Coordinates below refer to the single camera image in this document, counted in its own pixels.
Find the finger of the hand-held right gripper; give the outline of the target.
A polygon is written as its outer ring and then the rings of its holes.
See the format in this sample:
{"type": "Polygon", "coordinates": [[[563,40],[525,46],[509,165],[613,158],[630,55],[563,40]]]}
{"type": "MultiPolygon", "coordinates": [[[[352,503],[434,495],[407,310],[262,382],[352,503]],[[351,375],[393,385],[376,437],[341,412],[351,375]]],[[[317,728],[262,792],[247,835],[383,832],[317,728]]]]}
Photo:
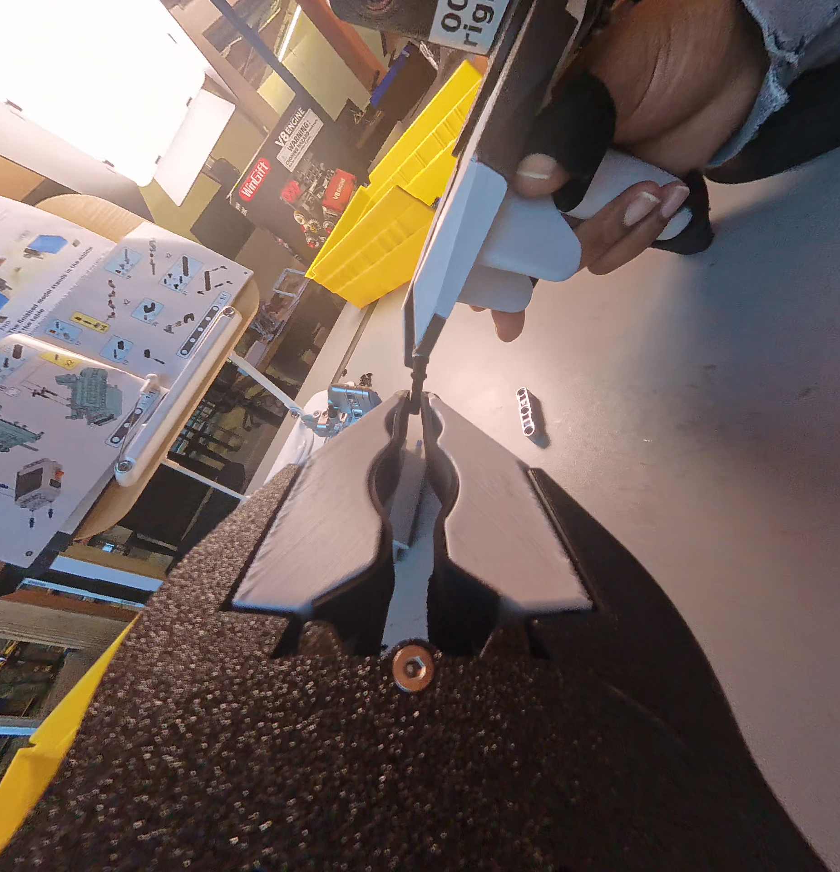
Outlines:
{"type": "Polygon", "coordinates": [[[415,352],[430,361],[493,223],[493,171],[460,164],[435,213],[405,298],[413,306],[415,352]]]}

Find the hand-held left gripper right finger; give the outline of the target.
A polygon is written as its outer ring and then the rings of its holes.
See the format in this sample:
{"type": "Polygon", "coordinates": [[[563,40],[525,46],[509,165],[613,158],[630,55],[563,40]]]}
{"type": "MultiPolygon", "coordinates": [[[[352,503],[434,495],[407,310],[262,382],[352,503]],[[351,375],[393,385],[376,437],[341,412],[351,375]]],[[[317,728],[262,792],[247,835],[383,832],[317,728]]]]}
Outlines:
{"type": "Polygon", "coordinates": [[[431,636],[489,636],[504,624],[593,608],[519,458],[433,394],[425,396],[425,447],[440,503],[431,636]]]}

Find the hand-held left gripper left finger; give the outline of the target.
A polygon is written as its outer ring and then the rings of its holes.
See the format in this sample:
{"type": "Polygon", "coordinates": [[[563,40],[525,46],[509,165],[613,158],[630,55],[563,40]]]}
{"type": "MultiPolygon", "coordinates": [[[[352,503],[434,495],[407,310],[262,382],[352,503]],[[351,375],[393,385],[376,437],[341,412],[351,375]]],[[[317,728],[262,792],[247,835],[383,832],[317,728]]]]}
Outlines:
{"type": "Polygon", "coordinates": [[[398,427],[393,394],[301,465],[240,580],[236,609],[309,618],[392,556],[375,475],[399,451],[398,427]]]}

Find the black long connector pin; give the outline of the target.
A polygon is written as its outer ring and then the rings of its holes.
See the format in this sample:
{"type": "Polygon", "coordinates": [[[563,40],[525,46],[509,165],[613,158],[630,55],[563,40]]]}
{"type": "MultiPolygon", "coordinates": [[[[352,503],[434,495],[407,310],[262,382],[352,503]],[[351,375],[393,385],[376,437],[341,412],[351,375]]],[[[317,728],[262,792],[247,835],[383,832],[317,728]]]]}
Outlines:
{"type": "Polygon", "coordinates": [[[411,380],[408,411],[411,415],[418,415],[421,410],[428,358],[415,352],[415,319],[412,305],[409,306],[404,315],[404,352],[405,366],[410,369],[411,380]]]}

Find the person's right hand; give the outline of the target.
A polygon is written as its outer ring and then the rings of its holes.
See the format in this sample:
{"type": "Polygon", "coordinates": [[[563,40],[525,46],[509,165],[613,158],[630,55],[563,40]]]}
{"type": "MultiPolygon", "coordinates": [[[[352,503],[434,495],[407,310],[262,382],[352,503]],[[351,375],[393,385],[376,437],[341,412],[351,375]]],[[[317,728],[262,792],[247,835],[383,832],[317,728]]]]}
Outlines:
{"type": "MultiPolygon", "coordinates": [[[[748,118],[767,56],[740,2],[628,4],[575,60],[608,89],[619,147],[679,178],[705,167],[748,118]]],[[[684,181],[644,180],[580,224],[579,268],[597,276],[654,243],[687,200],[684,181]]]]}

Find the toy engine model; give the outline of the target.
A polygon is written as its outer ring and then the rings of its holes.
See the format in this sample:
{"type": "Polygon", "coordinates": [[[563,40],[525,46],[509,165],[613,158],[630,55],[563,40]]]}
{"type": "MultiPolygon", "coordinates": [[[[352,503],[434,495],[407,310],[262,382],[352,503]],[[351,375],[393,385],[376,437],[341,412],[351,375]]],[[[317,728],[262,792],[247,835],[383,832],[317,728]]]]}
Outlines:
{"type": "Polygon", "coordinates": [[[327,389],[327,421],[349,426],[381,403],[380,396],[369,387],[332,385],[327,389]]]}

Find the dark printed cardboard box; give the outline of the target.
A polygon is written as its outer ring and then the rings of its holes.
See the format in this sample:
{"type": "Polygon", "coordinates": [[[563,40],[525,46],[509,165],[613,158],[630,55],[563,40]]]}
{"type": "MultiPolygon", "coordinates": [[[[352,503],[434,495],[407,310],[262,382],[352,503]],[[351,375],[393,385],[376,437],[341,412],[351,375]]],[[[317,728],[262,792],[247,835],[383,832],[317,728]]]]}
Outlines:
{"type": "Polygon", "coordinates": [[[334,233],[369,161],[356,130],[296,96],[229,193],[230,205],[305,266],[334,233]]]}

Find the instruction booklet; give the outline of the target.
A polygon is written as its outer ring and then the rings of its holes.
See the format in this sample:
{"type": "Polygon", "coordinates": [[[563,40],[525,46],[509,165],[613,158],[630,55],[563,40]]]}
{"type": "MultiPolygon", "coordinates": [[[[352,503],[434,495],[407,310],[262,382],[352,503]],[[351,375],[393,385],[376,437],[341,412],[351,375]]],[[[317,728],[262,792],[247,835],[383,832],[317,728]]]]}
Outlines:
{"type": "Polygon", "coordinates": [[[0,561],[126,515],[259,306],[251,268],[112,205],[0,196],[0,561]]]}

